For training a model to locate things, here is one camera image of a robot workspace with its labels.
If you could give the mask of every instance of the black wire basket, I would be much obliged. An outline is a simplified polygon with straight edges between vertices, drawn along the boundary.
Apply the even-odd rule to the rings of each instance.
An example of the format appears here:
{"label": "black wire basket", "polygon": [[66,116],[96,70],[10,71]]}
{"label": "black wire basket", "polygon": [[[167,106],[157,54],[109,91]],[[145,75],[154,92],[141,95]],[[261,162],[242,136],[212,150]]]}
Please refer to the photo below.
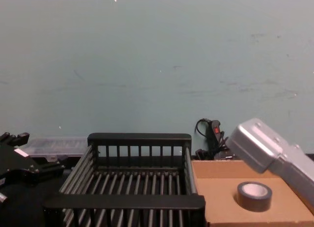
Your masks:
{"label": "black wire basket", "polygon": [[44,202],[46,226],[205,226],[190,154],[188,134],[89,135],[59,193]]}

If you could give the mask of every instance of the gray metal case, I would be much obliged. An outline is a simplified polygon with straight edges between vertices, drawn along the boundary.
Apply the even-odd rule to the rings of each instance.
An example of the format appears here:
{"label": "gray metal case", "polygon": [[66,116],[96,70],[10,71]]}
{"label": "gray metal case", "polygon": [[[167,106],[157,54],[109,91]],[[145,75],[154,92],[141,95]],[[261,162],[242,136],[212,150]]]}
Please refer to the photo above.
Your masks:
{"label": "gray metal case", "polygon": [[280,176],[314,206],[314,163],[300,146],[290,145],[257,118],[240,124],[226,145],[255,171]]}

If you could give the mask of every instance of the gray tape roll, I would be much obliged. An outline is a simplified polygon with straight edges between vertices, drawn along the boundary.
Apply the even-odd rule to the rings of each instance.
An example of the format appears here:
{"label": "gray tape roll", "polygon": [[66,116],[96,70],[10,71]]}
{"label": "gray tape roll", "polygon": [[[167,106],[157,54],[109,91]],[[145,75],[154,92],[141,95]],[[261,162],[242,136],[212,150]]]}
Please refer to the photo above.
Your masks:
{"label": "gray tape roll", "polygon": [[246,210],[263,212],[270,208],[271,189],[258,182],[243,182],[237,186],[237,203]]}

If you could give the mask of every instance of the black power cord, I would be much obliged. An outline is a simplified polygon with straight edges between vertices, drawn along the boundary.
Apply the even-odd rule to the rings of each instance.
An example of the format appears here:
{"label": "black power cord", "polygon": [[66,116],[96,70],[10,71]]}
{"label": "black power cord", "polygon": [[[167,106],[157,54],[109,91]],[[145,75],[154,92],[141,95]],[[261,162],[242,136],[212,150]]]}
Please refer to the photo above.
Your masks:
{"label": "black power cord", "polygon": [[[199,130],[200,123],[205,123],[207,126],[205,134]],[[199,149],[195,152],[199,160],[213,160],[215,154],[228,149],[226,146],[228,137],[224,138],[225,132],[220,131],[219,126],[219,120],[209,120],[206,118],[202,118],[196,123],[195,131],[204,136],[208,143],[208,151]]]}

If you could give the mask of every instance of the cardboard box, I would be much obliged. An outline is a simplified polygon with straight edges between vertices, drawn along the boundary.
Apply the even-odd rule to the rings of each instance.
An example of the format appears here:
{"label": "cardboard box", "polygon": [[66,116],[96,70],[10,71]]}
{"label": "cardboard box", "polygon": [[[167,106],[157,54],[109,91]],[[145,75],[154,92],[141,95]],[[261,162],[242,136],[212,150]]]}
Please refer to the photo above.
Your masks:
{"label": "cardboard box", "polygon": [[[278,176],[259,174],[243,161],[193,161],[198,194],[206,201],[205,216],[210,227],[314,227],[314,216]],[[251,212],[236,202],[237,186],[256,181],[271,188],[271,207]]]}

